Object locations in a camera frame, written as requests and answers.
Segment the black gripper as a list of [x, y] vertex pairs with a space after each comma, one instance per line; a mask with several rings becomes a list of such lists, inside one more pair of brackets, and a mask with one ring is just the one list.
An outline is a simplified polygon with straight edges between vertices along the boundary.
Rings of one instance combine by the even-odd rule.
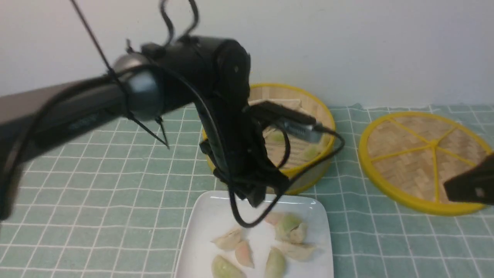
[[289, 178], [268, 158], [261, 125], [249, 104], [234, 106], [219, 97], [199, 102], [199, 116], [221, 181], [257, 208], [268, 187], [284, 192]]

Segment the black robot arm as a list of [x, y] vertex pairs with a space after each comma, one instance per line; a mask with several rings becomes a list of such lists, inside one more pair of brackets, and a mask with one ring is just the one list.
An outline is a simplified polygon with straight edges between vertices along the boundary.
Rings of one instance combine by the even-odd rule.
[[162, 115], [193, 103], [206, 137], [199, 147], [227, 185], [233, 216], [243, 227], [234, 197], [252, 207], [267, 188], [281, 197], [289, 178], [267, 155], [267, 122], [249, 107], [250, 56], [234, 39], [187, 36], [169, 46], [128, 51], [113, 72], [72, 84], [1, 98], [1, 220], [10, 217], [21, 167], [118, 117], [162, 123]]

